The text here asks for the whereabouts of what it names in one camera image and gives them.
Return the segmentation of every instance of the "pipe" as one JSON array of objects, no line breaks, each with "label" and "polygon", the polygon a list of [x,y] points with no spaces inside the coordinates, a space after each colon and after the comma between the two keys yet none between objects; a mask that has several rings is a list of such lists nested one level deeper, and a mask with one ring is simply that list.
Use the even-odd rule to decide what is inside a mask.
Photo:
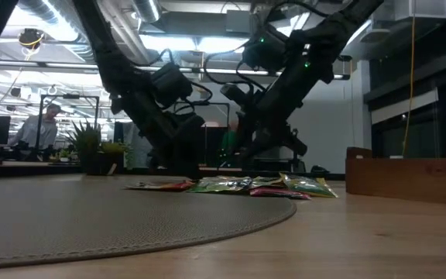
[{"label": "pipe", "polygon": [[65,47],[83,61],[94,63],[92,48],[70,0],[19,0],[18,7],[42,19],[46,23],[43,30],[55,40],[79,43]]},{"label": "pipe", "polygon": [[143,22],[153,23],[161,18],[161,5],[157,0],[133,0],[133,7]]},{"label": "pipe", "polygon": [[136,35],[131,29],[123,14],[119,11],[118,7],[113,5],[110,1],[98,1],[98,6],[102,11],[105,19],[111,24],[111,27],[116,31],[116,33],[122,38],[123,42],[127,47],[133,52],[134,56],[139,60],[141,64],[146,64],[149,62],[149,53],[146,47],[140,40],[140,36]]}]

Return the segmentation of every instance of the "gray mat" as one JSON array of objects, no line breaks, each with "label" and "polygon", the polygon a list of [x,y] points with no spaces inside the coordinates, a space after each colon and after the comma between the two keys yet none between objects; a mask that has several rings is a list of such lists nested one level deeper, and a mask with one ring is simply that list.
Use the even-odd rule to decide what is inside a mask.
[{"label": "gray mat", "polygon": [[123,190],[121,181],[0,182],[0,267],[116,257],[255,232],[286,198]]}]

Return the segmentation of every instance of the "wooden table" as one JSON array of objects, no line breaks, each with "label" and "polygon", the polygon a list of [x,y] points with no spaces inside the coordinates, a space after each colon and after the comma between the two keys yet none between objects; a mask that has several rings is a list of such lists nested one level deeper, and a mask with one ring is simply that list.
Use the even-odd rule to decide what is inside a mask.
[{"label": "wooden table", "polygon": [[342,184],[334,189],[341,198],[299,201],[293,218],[251,235],[131,257],[3,269],[0,279],[446,278],[446,205],[346,195]]}]

